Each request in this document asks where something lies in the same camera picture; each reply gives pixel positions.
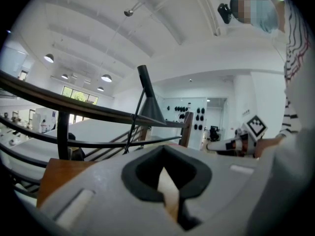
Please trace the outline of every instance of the person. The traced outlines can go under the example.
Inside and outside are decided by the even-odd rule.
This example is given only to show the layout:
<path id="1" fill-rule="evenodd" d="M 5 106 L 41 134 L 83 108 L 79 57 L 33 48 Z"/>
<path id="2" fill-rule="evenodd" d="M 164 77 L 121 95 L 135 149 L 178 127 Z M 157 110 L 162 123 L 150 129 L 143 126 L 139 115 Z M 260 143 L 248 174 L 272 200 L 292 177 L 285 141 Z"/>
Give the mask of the person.
<path id="1" fill-rule="evenodd" d="M 261 29 L 270 34 L 280 30 L 285 34 L 286 62 L 284 65 L 285 84 L 288 86 L 300 69 L 311 61 L 314 55 L 314 35 L 299 9 L 291 0 L 231 0 L 233 16 L 244 24 Z M 257 142 L 255 156 L 260 157 L 270 146 L 279 144 L 284 138 L 298 133 L 301 123 L 286 98 L 282 128 L 273 139 L 261 139 Z"/>
<path id="2" fill-rule="evenodd" d="M 41 132 L 42 133 L 45 133 L 46 132 L 46 128 L 47 128 L 47 125 L 46 125 L 46 120 L 44 119 L 41 123 Z"/>
<path id="3" fill-rule="evenodd" d="M 19 126 L 23 126 L 21 118 L 12 117 L 12 122 L 17 124 L 17 125 L 19 125 Z M 17 134 L 19 134 L 19 132 L 18 131 L 14 131 L 12 134 L 13 135 L 17 135 Z"/>
<path id="4" fill-rule="evenodd" d="M 68 139 L 75 140 L 75 135 L 72 133 L 69 133 Z M 80 147 L 69 147 L 69 148 L 72 149 L 72 154 L 70 158 L 71 161 L 84 161 L 85 154 Z"/>

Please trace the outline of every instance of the handrail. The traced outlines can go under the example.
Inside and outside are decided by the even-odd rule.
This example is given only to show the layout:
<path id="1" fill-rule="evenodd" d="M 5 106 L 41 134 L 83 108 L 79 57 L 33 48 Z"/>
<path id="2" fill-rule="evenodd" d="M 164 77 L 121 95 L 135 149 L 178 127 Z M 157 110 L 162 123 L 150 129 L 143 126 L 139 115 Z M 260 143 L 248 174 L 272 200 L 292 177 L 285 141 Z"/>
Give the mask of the handrail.
<path id="1" fill-rule="evenodd" d="M 21 175 L 20 173 L 17 173 L 15 171 L 13 171 L 12 169 L 9 169 L 5 165 L 3 167 L 4 167 L 4 169 L 6 171 L 8 171 L 11 175 L 15 176 L 16 178 L 19 178 L 19 179 L 21 179 L 21 180 L 23 180 L 25 182 L 28 182 L 28 183 L 32 183 L 32 184 L 35 184 L 35 185 L 40 185 L 40 180 L 33 179 L 31 177 L 26 177 L 24 175 Z"/>
<path id="2" fill-rule="evenodd" d="M 30 137 L 33 137 L 33 138 L 36 138 L 36 139 L 39 139 L 39 140 L 42 140 L 45 142 L 52 143 L 52 144 L 57 144 L 57 137 L 45 135 L 42 133 L 32 131 L 28 128 L 16 125 L 15 123 L 13 123 L 9 120 L 6 120 L 3 117 L 0 117 L 0 123 L 4 124 L 5 126 L 11 128 L 11 129 L 14 129 L 14 130 L 22 133 L 23 135 L 27 135 L 27 136 L 30 136 Z"/>
<path id="3" fill-rule="evenodd" d="M 34 190 L 31 190 L 30 193 L 34 193 L 34 192 L 36 192 L 36 191 L 39 191 L 39 186 L 36 187 Z"/>
<path id="4" fill-rule="evenodd" d="M 41 161 L 41 160 L 30 158 L 28 156 L 21 155 L 21 154 L 15 152 L 13 150 L 7 148 L 3 144 L 0 144 L 0 150 L 2 150 L 4 153 L 6 153 L 9 156 L 12 156 L 12 157 L 22 161 L 22 162 L 25 162 L 25 163 L 28 163 L 28 164 L 32 164 L 32 165 L 35 165 L 35 166 L 38 166 L 38 167 L 46 168 L 47 164 L 48 164 L 48 162 L 44 162 L 44 161 Z"/>
<path id="5" fill-rule="evenodd" d="M 19 125 L 14 124 L 13 122 L 6 120 L 3 117 L 0 117 L 0 122 L 3 123 L 4 125 L 19 131 L 20 133 L 34 137 L 36 139 L 49 142 L 49 143 L 54 143 L 57 144 L 57 138 L 54 136 L 49 136 L 45 134 L 41 134 L 38 132 L 34 132 L 30 129 L 21 127 Z M 119 143 L 113 143 L 113 142 L 108 142 L 108 143 L 101 143 L 101 142 L 85 142 L 85 141 L 78 141 L 78 140 L 68 140 L 67 145 L 70 147 L 81 147 L 81 148 L 121 148 L 125 147 L 126 143 L 119 142 Z"/>
<path id="6" fill-rule="evenodd" d="M 124 148 L 120 148 L 119 150 L 115 151 L 114 153 L 108 155 L 107 157 L 103 158 L 102 160 L 106 160 L 106 159 L 109 159 L 111 158 L 112 156 L 118 154 L 120 151 L 122 151 Z"/>
<path id="7" fill-rule="evenodd" d="M 30 193 L 26 190 L 23 190 L 23 189 L 20 189 L 19 187 L 16 187 L 15 185 L 13 186 L 13 189 L 16 190 L 17 192 L 20 192 L 21 194 L 25 195 L 25 196 L 28 196 L 30 198 L 34 198 L 34 199 L 37 199 L 37 195 L 34 194 L 34 193 Z"/>
<path id="8" fill-rule="evenodd" d="M 83 117 L 132 124 L 131 113 L 104 108 L 36 87 L 0 71 L 0 85 L 6 91 L 41 106 Z M 166 121 L 166 125 L 138 116 L 135 124 L 142 126 L 185 128 L 185 123 Z"/>
<path id="9" fill-rule="evenodd" d="M 129 133 L 129 131 L 126 131 L 124 134 L 121 134 L 120 136 L 118 136 L 118 137 L 114 138 L 113 140 L 111 140 L 110 143 L 113 143 L 113 142 L 119 140 L 120 138 L 124 137 L 124 136 L 127 135 L 128 133 Z M 86 154 L 85 157 L 88 157 L 88 156 L 90 156 L 90 155 L 93 155 L 94 153 L 98 152 L 98 151 L 101 150 L 101 149 L 102 149 L 102 147 L 99 147 L 99 148 L 97 148 L 97 149 L 94 149 L 94 150 L 91 151 L 90 153 Z"/>
<path id="10" fill-rule="evenodd" d="M 140 132 L 141 132 L 141 130 L 138 130 L 137 132 L 135 132 L 135 133 L 131 136 L 131 138 L 133 138 L 135 135 L 139 134 Z M 102 157 L 103 155 L 105 155 L 105 154 L 111 152 L 113 149 L 115 149 L 115 148 L 113 147 L 113 148 L 110 148 L 110 149 L 104 151 L 103 153 L 101 153 L 101 154 L 97 155 L 96 157 L 92 158 L 90 161 L 95 161 L 95 160 L 99 159 L 99 158 Z"/>

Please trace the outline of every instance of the black funnel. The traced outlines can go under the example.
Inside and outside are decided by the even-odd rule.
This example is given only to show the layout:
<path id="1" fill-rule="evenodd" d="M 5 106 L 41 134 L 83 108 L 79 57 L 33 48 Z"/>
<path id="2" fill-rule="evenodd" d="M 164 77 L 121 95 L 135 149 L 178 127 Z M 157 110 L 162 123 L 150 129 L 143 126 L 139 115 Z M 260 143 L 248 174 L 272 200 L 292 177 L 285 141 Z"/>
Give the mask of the black funnel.
<path id="1" fill-rule="evenodd" d="M 138 72 L 142 87 L 144 88 L 147 97 L 140 111 L 140 115 L 166 125 L 166 121 L 154 95 L 147 67 L 145 65 L 138 66 Z"/>

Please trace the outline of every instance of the wooden railing post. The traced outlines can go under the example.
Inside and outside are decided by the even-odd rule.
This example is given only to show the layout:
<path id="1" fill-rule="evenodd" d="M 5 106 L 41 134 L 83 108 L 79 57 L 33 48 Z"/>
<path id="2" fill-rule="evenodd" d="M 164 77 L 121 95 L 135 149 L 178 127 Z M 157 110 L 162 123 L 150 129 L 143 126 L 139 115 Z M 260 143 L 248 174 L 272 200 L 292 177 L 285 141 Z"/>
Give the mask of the wooden railing post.
<path id="1" fill-rule="evenodd" d="M 69 114 L 59 112 L 57 124 L 57 144 L 59 159 L 69 160 L 68 156 L 68 127 L 69 127 Z"/>
<path id="2" fill-rule="evenodd" d="M 141 126 L 139 141 L 145 141 L 148 132 L 148 126 Z"/>
<path id="3" fill-rule="evenodd" d="M 192 127 L 192 118 L 193 118 L 193 113 L 186 112 L 185 120 L 184 120 L 186 127 L 182 128 L 182 132 L 181 132 L 182 138 L 179 141 L 179 145 L 183 147 L 188 147 L 191 127 Z"/>

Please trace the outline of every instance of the security camera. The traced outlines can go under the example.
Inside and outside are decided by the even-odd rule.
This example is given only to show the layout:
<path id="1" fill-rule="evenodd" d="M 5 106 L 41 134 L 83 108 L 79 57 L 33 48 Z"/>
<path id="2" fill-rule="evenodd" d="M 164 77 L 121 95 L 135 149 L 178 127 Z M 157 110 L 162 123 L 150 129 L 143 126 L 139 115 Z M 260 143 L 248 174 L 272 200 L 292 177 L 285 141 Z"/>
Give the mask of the security camera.
<path id="1" fill-rule="evenodd" d="M 228 8 L 227 4 L 221 3 L 218 7 L 218 13 L 221 15 L 223 21 L 228 25 L 232 19 L 232 11 Z"/>
<path id="2" fill-rule="evenodd" d="M 133 15 L 133 10 L 127 9 L 124 11 L 126 17 L 131 17 Z"/>

